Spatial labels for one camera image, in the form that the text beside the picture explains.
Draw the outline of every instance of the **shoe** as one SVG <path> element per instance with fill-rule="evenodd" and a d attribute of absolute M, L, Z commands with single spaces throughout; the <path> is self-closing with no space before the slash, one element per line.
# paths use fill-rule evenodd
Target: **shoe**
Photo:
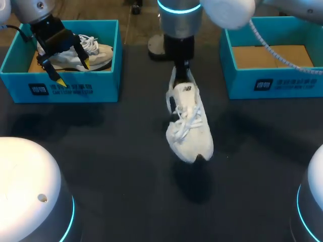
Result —
<path fill-rule="evenodd" d="M 90 68 L 85 69 L 77 56 L 74 47 L 63 53 L 58 53 L 49 58 L 55 70 L 66 71 L 102 71 L 111 67 L 113 58 L 113 48 L 108 45 L 99 44 L 94 37 L 80 34 L 81 44 L 89 55 Z M 45 51 L 37 44 L 37 50 L 40 55 L 44 55 Z"/>
<path fill-rule="evenodd" d="M 166 131 L 167 141 L 173 152 L 187 163 L 208 161 L 213 156 L 213 139 L 199 89 L 187 69 L 189 82 L 174 87 L 176 68 L 173 68 L 169 90 L 166 94 L 171 121 Z"/>

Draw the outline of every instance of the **shoelace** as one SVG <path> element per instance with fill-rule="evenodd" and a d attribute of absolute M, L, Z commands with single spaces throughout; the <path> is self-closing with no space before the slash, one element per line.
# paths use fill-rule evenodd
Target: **shoelace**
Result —
<path fill-rule="evenodd" d="M 168 110 L 171 112 L 170 97 L 171 97 L 170 93 L 168 92 L 167 93 L 167 107 L 168 107 Z M 187 107 L 182 108 L 182 107 L 177 106 L 175 108 L 175 111 L 173 112 L 173 114 L 177 114 L 178 117 L 180 118 L 179 120 L 177 120 L 175 122 L 176 129 L 174 130 L 174 133 L 173 133 L 174 142 L 180 141 L 183 138 L 185 138 L 191 129 L 195 129 L 195 128 L 199 128 L 199 127 L 203 126 L 203 120 L 201 117 L 202 112 L 200 109 L 200 104 L 197 104 L 193 108 L 193 113 L 190 118 L 188 118 L 189 112 L 188 112 Z"/>
<path fill-rule="evenodd" d="M 89 37 L 84 34 L 79 34 L 81 39 L 81 45 L 83 46 L 84 50 L 87 51 L 89 54 L 99 52 L 99 44 L 96 41 L 97 38 Z"/>

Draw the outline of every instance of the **blue storage box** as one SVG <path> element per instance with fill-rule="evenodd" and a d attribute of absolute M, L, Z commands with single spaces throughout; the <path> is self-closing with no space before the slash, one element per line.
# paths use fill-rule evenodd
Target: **blue storage box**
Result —
<path fill-rule="evenodd" d="M 255 17 L 269 45 L 304 45 L 315 70 L 323 70 L 323 28 L 294 17 Z M 233 47 L 261 46 L 249 25 L 223 30 L 220 57 L 230 99 L 323 97 L 323 76 L 292 68 L 238 69 Z"/>
<path fill-rule="evenodd" d="M 52 81 L 47 73 L 28 73 L 36 51 L 36 40 L 25 43 L 17 32 L 0 76 L 15 103 L 117 102 L 122 71 L 122 41 L 117 20 L 63 21 L 75 34 L 98 38 L 114 48 L 111 71 L 60 72 L 67 88 Z M 20 28 L 31 35 L 29 25 Z"/>

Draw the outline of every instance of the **cyan light ring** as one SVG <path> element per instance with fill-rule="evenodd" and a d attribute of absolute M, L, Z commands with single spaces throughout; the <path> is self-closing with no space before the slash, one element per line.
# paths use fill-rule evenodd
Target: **cyan light ring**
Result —
<path fill-rule="evenodd" d="M 311 232 L 311 230 L 309 230 L 309 228 L 307 227 L 303 217 L 302 217 L 302 214 L 301 214 L 301 211 L 299 209 L 299 205 L 298 205 L 298 196 L 299 196 L 299 191 L 301 189 L 301 186 L 299 186 L 299 189 L 298 189 L 298 192 L 297 192 L 297 199 L 296 199 L 296 203 L 297 203 L 297 210 L 298 210 L 298 214 L 299 214 L 299 217 L 304 225 L 304 227 L 306 228 L 307 232 L 313 237 L 313 239 L 316 241 L 316 242 L 320 242 L 316 237 L 315 235 Z"/>
<path fill-rule="evenodd" d="M 72 227 L 72 224 L 73 224 L 73 220 L 74 220 L 74 213 L 75 213 L 75 204 L 74 204 L 74 198 L 72 197 L 72 201 L 73 201 L 73 212 L 72 212 L 72 217 L 71 217 L 71 221 L 70 221 L 70 224 L 65 232 L 65 234 L 63 235 L 63 237 L 61 238 L 61 240 L 59 242 L 63 242 L 66 238 L 66 236 L 68 235 L 71 227 Z"/>
<path fill-rule="evenodd" d="M 157 0 L 157 2 L 158 2 L 158 5 L 163 10 L 165 10 L 166 12 L 172 13 L 172 14 L 188 14 L 188 13 L 191 13 L 191 12 L 193 12 L 195 10 L 198 10 L 201 7 L 201 4 L 199 4 L 196 7 L 191 8 L 191 9 L 187 9 L 187 10 L 174 10 L 174 9 L 170 9 L 170 8 L 167 8 L 164 5 L 162 5 L 159 0 Z"/>

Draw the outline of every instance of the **dark gray table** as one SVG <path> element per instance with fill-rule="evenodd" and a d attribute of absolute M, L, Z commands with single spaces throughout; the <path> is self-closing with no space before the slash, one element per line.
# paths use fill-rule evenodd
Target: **dark gray table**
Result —
<path fill-rule="evenodd" d="M 146 46 L 126 48 L 117 104 L 15 105 L 1 84 L 1 135 L 54 156 L 82 209 L 84 242 L 289 241 L 291 205 L 323 143 L 323 100 L 229 101 L 218 50 L 198 48 L 192 72 L 215 151 L 192 171 L 165 138 L 171 70 Z"/>

